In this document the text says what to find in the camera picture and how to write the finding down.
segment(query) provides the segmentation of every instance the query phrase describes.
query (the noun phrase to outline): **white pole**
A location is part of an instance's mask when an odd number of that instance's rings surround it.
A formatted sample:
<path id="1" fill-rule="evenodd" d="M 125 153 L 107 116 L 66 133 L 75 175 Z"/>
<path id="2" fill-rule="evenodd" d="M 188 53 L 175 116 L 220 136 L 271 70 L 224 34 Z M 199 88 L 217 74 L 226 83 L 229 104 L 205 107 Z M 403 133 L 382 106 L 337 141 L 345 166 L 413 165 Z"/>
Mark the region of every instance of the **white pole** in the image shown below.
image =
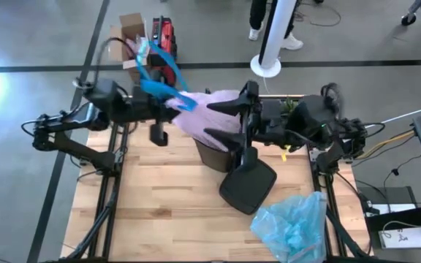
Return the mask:
<path id="1" fill-rule="evenodd" d="M 296 3 L 296 0 L 273 0 L 261 52 L 251 60 L 256 75 L 275 77 L 281 71 L 278 53 Z"/>

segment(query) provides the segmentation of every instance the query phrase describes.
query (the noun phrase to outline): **gray floor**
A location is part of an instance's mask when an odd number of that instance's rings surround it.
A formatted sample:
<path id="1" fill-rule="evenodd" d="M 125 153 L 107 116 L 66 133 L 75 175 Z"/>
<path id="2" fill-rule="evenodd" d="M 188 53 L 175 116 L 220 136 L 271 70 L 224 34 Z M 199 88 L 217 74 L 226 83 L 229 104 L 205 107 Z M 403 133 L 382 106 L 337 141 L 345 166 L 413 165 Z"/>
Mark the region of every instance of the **gray floor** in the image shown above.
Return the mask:
<path id="1" fill-rule="evenodd" d="M 119 24 L 119 15 L 141 12 L 149 25 L 152 17 L 165 15 L 175 24 L 178 62 L 248 62 L 261 45 L 247 40 L 250 4 L 250 0 L 111 0 L 99 41 L 107 38 L 110 25 Z M 414 25 L 399 26 L 410 4 L 410 0 L 326 0 L 319 8 L 303 5 L 300 11 L 307 17 L 295 24 L 294 33 L 305 46 L 297 52 L 282 50 L 281 60 L 421 60 L 421 10 Z M 101 5 L 102 0 L 0 0 L 0 66 L 82 66 Z M 312 26 L 310 21 L 335 22 L 336 16 L 326 6 L 338 10 L 342 21 L 334 27 Z M 111 63 L 105 58 L 104 64 Z M 240 89 L 252 79 L 260 84 L 261 93 L 267 93 L 262 79 L 250 69 L 182 73 L 193 91 Z M 74 93 L 71 82 L 78 75 L 0 73 L 0 258 L 12 263 L 27 259 L 56 156 L 35 151 L 20 124 L 42 113 L 68 109 Z M 101 76 L 131 85 L 125 72 L 101 72 Z M 421 109 L 421 66 L 284 68 L 266 80 L 271 94 L 317 94 L 329 82 L 341 85 L 350 118 L 383 121 Z M 389 123 L 368 146 L 406 130 L 413 117 Z M 85 142 L 86 135 L 77 131 L 73 137 Z M 356 167 L 355 176 L 382 186 L 392 168 L 420 153 L 418 141 L 411 141 Z M 387 186 L 411 186 L 421 202 L 421 159 L 400 172 Z M 65 161 L 40 261 L 59 255 L 77 174 L 78 169 Z M 382 259 L 421 262 L 421 251 L 375 249 L 375 254 Z"/>

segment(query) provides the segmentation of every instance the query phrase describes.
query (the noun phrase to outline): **wooden table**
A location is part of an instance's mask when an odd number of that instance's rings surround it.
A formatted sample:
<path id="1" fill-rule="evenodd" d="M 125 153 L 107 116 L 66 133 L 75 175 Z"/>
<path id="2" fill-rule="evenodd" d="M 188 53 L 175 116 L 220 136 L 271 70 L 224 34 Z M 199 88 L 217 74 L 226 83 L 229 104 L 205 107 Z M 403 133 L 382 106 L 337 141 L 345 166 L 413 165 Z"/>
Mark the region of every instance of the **wooden table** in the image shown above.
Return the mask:
<path id="1" fill-rule="evenodd" d="M 274 261 L 249 229 L 253 216 L 230 207 L 219 196 L 224 174 L 201 163 L 191 137 L 172 125 L 164 129 L 169 134 L 168 147 L 160 148 L 149 141 L 147 123 L 141 123 L 129 136 L 109 260 Z M 91 132 L 87 146 L 107 150 L 109 138 L 109 130 Z M 313 192 L 305 148 L 290 154 L 287 162 L 283 162 L 280 148 L 259 143 L 254 146 L 259 149 L 259 158 L 278 175 L 263 205 Z M 82 173 L 92 169 L 85 167 Z M 341 164 L 341 174 L 355 186 L 349 165 Z M 100 182 L 100 176 L 89 175 L 77 184 L 64 239 L 66 245 L 75 247 L 94 222 Z M 339 178 L 334 180 L 333 187 L 342 224 L 366 251 L 369 236 L 358 198 Z M 99 236 L 99 248 L 103 234 Z M 337 254 L 332 227 L 330 237 Z M 71 251 L 64 246 L 62 256 Z"/>

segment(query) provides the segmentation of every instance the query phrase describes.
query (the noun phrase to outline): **person's leg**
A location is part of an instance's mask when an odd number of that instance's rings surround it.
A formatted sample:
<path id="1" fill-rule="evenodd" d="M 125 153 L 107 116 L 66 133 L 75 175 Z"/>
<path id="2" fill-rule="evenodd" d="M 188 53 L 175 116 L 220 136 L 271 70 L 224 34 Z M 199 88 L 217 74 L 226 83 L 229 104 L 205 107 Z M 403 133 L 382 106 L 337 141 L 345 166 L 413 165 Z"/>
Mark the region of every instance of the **person's leg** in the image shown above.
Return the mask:
<path id="1" fill-rule="evenodd" d="M 290 18 L 289 25 L 287 26 L 287 30 L 285 31 L 284 41 L 282 42 L 282 48 L 286 48 L 288 50 L 299 50 L 303 46 L 303 42 L 296 39 L 292 34 L 292 30 L 294 28 L 293 22 L 295 21 L 295 11 L 297 10 L 299 5 L 300 0 L 297 0 L 292 17 Z"/>
<path id="2" fill-rule="evenodd" d="M 256 41 L 259 32 L 262 28 L 262 21 L 266 14 L 266 4 L 268 0 L 253 0 L 251 3 L 251 11 L 249 14 L 249 25 L 251 26 L 249 30 L 249 39 Z"/>

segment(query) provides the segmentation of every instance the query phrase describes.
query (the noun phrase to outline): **black bucket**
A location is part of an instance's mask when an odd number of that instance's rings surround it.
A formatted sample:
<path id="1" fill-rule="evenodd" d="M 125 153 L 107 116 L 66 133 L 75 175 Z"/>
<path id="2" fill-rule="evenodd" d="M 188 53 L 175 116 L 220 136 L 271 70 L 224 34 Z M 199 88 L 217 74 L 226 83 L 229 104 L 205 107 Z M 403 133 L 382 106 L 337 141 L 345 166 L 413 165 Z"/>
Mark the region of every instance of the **black bucket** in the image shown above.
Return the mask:
<path id="1" fill-rule="evenodd" d="M 203 164 L 219 172 L 229 172 L 232 169 L 235 152 L 224 152 L 204 145 L 198 140 L 194 141 Z"/>

